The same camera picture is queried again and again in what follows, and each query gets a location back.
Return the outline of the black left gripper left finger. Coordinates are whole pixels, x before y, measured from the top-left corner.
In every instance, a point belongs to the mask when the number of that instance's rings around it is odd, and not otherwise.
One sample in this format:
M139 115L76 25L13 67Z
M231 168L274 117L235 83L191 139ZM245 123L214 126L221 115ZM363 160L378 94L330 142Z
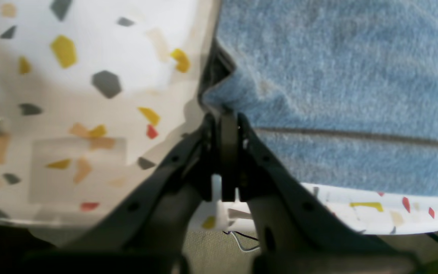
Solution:
M22 274L191 274L182 252L191 217L213 197L220 151L238 144L231 112L206 114L99 224L61 248L31 253Z

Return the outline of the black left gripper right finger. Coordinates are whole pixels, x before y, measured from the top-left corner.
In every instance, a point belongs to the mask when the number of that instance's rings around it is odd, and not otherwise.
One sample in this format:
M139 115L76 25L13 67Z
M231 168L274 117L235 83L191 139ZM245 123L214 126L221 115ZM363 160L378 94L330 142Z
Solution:
M254 274L419 274L415 255L353 231L295 181L238 114L246 201L260 240Z

